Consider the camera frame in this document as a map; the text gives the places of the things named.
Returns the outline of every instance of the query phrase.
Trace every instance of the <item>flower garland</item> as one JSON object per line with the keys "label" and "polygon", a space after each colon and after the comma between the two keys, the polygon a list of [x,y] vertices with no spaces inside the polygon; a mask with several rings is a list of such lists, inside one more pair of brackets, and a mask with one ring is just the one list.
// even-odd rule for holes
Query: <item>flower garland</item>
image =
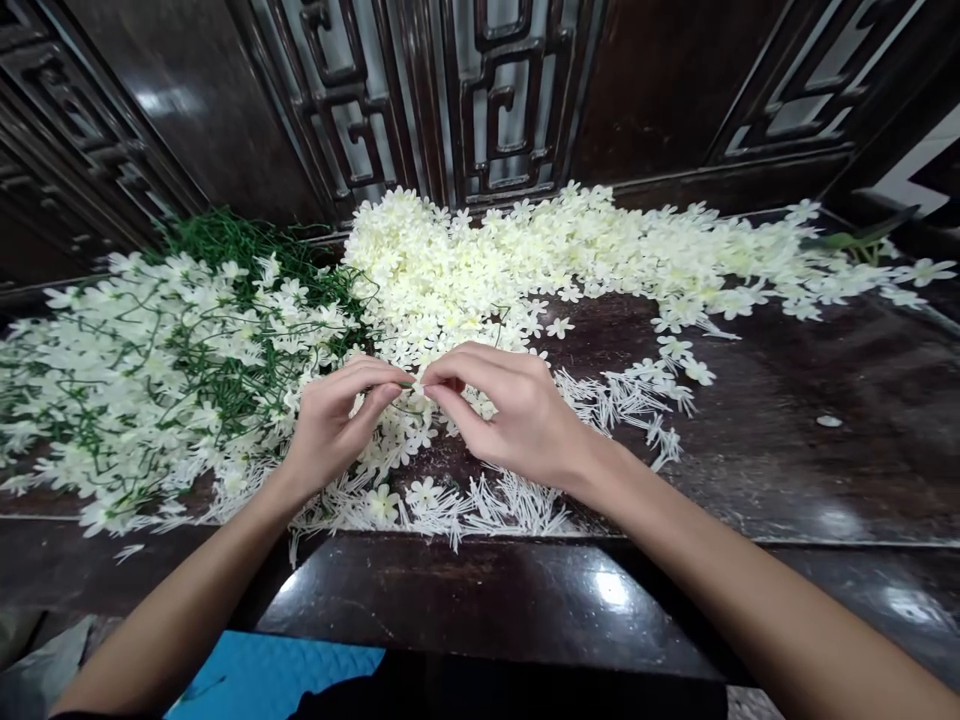
{"label": "flower garland", "polygon": [[[57,318],[17,323],[0,345],[8,373],[0,402],[15,418],[0,426],[8,462],[36,438],[53,439],[37,473],[4,487],[51,481],[94,496],[81,521],[91,531],[165,530],[197,521],[176,497],[209,469],[216,493],[199,521],[222,522],[276,466],[303,385],[358,343],[372,341],[379,357],[413,372],[467,340],[546,359],[537,339],[576,333],[569,318],[551,313],[550,298],[579,303],[606,293],[656,302],[658,357],[604,373],[602,382],[557,369],[557,386],[600,432],[618,423],[644,429],[659,469],[680,455],[669,414],[692,413],[691,384],[717,379],[684,333],[737,339],[711,316],[732,320],[771,302],[798,320],[820,320],[821,306],[871,290],[917,308],[925,301],[904,284],[954,276],[952,263],[874,267],[808,247],[817,212],[804,201],[783,221],[754,228],[702,204],[684,213],[625,211],[609,189],[571,184],[536,206],[490,210],[471,227],[465,211],[451,215],[397,191],[363,203],[333,273],[299,257],[293,277],[277,251],[265,257],[244,243],[212,263],[204,248],[162,262],[112,256],[113,278],[54,294]],[[895,253],[883,241],[881,254]],[[331,282],[336,299],[323,291]],[[441,430],[456,434],[419,390],[387,409],[355,467],[295,519],[295,539],[320,529],[395,529],[445,535],[456,546],[475,533],[579,531],[557,491],[498,468],[496,478],[470,478],[466,491],[434,477],[403,496],[391,488],[391,470]],[[482,393],[468,389],[466,397],[481,416],[495,412]],[[162,504],[137,514],[154,501]]]}

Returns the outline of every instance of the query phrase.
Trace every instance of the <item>person's right hand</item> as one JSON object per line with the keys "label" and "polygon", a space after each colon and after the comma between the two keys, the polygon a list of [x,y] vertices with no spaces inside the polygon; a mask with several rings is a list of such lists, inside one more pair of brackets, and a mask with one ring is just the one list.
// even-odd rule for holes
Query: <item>person's right hand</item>
{"label": "person's right hand", "polygon": [[[580,422],[557,392],[546,363],[475,342],[431,363],[424,394],[456,423],[476,457],[566,492],[579,489],[607,438]],[[487,421],[460,395],[465,385],[497,408]]]}

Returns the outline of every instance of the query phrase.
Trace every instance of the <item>finger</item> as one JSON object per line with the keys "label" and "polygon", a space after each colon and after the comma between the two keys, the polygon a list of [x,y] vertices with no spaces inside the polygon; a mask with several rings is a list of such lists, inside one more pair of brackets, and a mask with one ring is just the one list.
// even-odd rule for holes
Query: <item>finger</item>
{"label": "finger", "polygon": [[390,403],[400,397],[402,392],[403,389],[399,385],[387,383],[367,393],[367,397],[363,400],[363,405],[360,406],[357,414],[354,415],[353,419],[347,424],[344,432],[351,435],[354,433],[363,435],[365,441],[369,440],[373,429],[377,426],[377,423],[380,422],[380,416],[383,414],[383,411],[387,409]]}
{"label": "finger", "polygon": [[524,369],[524,362],[527,360],[527,353],[511,353],[506,350],[497,350],[492,345],[473,342],[472,340],[457,345],[450,352],[464,352],[476,355],[479,358],[499,365],[507,370],[520,371]]}
{"label": "finger", "polygon": [[333,373],[333,377],[346,377],[366,367],[393,367],[389,363],[369,355],[354,355],[342,368]]}
{"label": "finger", "polygon": [[497,398],[503,398],[507,392],[510,376],[511,371],[472,353],[450,352],[430,363],[423,373],[422,383],[426,387],[459,379],[485,392],[496,404]]}
{"label": "finger", "polygon": [[474,412],[464,397],[446,385],[424,387],[424,394],[437,403],[447,417],[460,429],[467,447],[474,455],[485,454],[496,440],[496,432],[482,417]]}
{"label": "finger", "polygon": [[368,387],[385,383],[414,382],[416,378],[400,368],[383,363],[382,365],[358,364],[355,370],[338,377],[330,387],[338,397],[353,396]]}

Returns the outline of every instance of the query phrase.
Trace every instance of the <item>blue cloth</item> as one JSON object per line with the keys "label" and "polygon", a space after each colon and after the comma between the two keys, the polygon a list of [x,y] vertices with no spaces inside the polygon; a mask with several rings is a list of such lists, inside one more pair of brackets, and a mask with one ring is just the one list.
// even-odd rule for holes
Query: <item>blue cloth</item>
{"label": "blue cloth", "polygon": [[168,720],[284,720],[305,692],[370,675],[379,648],[272,635],[223,633]]}

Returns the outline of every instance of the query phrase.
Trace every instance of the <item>lattice pattern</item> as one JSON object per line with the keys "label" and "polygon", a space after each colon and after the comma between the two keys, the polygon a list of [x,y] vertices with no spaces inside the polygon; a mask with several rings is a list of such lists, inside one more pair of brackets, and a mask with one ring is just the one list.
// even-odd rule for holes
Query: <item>lattice pattern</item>
{"label": "lattice pattern", "polygon": [[[476,70],[464,67],[472,53],[457,44],[459,29],[469,21],[468,4],[441,5],[457,205],[549,192],[559,184],[593,11],[592,0],[581,0],[577,13],[565,18],[564,4],[545,3],[543,32],[535,34],[531,0],[520,0],[516,19],[496,27],[489,23],[486,0],[473,0],[470,50],[479,53]],[[518,82],[501,81],[511,66]],[[522,110],[515,107],[521,83]],[[480,127],[478,110],[486,114]],[[523,117],[520,137],[501,144],[504,113],[515,110]],[[544,117],[545,123],[539,120]]]}
{"label": "lattice pattern", "polygon": [[114,241],[149,244],[154,223],[196,212],[202,197],[84,47],[57,5],[0,10],[0,111],[19,128],[4,142],[21,170],[4,191],[25,224],[96,267]]}
{"label": "lattice pattern", "polygon": [[[303,0],[299,9],[267,0],[292,77],[278,91],[287,93],[308,175],[341,221],[362,199],[417,186],[387,5],[369,1],[375,34],[361,31],[354,0]],[[333,59],[334,33],[346,38],[348,58]],[[373,87],[374,76],[383,87]]]}
{"label": "lattice pattern", "polygon": [[897,62],[895,42],[914,29],[924,2],[795,3],[728,124],[722,156],[856,141],[853,133],[868,101]]}

